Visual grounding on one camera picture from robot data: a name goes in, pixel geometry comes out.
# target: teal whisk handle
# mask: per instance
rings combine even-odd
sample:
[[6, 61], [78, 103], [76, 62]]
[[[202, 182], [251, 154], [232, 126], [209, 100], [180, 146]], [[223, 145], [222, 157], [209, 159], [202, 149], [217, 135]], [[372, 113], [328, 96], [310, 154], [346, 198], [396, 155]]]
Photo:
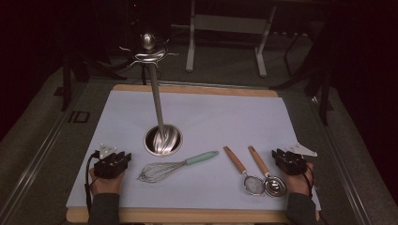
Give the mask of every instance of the teal whisk handle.
[[203, 153], [201, 155], [198, 155], [196, 157], [189, 157], [189, 158], [185, 159], [185, 162], [186, 162], [185, 165], [189, 166], [189, 165], [192, 165], [193, 163], [196, 163], [196, 162], [205, 161], [205, 160], [208, 160], [210, 158], [214, 158], [218, 154], [219, 154], [219, 151], [210, 151], [210, 152], [206, 152], [206, 153]]

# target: wire whisk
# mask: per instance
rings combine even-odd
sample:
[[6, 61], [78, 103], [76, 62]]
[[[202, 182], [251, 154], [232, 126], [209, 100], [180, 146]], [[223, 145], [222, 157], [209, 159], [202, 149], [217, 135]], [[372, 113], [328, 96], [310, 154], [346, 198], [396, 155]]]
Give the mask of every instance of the wire whisk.
[[219, 154], [218, 151], [210, 151], [198, 155], [196, 157], [190, 157], [180, 162], [157, 162], [146, 165], [140, 173], [138, 180], [147, 183], [157, 183], [168, 177], [183, 166], [189, 166], [196, 162], [201, 162], [214, 158]]

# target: metal pole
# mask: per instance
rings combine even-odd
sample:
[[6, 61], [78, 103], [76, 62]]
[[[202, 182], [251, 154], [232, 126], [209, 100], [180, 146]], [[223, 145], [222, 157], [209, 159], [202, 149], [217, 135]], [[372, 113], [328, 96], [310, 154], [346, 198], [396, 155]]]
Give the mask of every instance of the metal pole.
[[156, 117], [158, 118], [159, 133], [161, 134], [161, 142], [164, 143], [164, 124], [163, 116], [161, 113], [161, 97], [159, 94], [158, 78], [156, 77], [156, 67], [155, 64], [149, 63], [149, 74], [150, 74], [150, 85], [152, 86], [153, 100], [155, 102]]

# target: spoon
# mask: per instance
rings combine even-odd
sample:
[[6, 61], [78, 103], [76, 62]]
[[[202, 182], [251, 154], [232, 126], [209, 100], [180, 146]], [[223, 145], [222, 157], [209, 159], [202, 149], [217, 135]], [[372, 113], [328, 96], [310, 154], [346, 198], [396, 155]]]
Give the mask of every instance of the spoon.
[[255, 163], [257, 164], [260, 171], [266, 177], [265, 180], [265, 189], [267, 195], [271, 197], [281, 197], [286, 193], [286, 185], [284, 184], [283, 180], [281, 180], [277, 176], [270, 176], [269, 170], [266, 166], [266, 163], [263, 159], [258, 155], [257, 151], [252, 146], [249, 146], [249, 151], [254, 158]]

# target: white sheet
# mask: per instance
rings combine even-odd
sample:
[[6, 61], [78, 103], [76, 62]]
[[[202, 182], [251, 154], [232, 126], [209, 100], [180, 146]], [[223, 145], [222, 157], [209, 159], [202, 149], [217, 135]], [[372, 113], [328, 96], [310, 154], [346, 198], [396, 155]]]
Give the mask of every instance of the white sheet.
[[[244, 174], [223, 151], [229, 146], [248, 174], [264, 177], [248, 146], [268, 165], [271, 175], [280, 176], [271, 150], [297, 143], [283, 100], [279, 97], [230, 97], [161, 93], [165, 124], [177, 126], [183, 135], [181, 148], [170, 157], [147, 153], [145, 133], [157, 125], [152, 93], [112, 91], [82, 168], [70, 193], [67, 207], [85, 206], [84, 172], [88, 157], [101, 143], [116, 146], [117, 152], [132, 153], [121, 192], [120, 207], [285, 210], [287, 198], [259, 197], [243, 187]], [[148, 163], [182, 161], [207, 151], [219, 155], [182, 167], [156, 184], [137, 180]], [[320, 205], [316, 193], [313, 200]]]

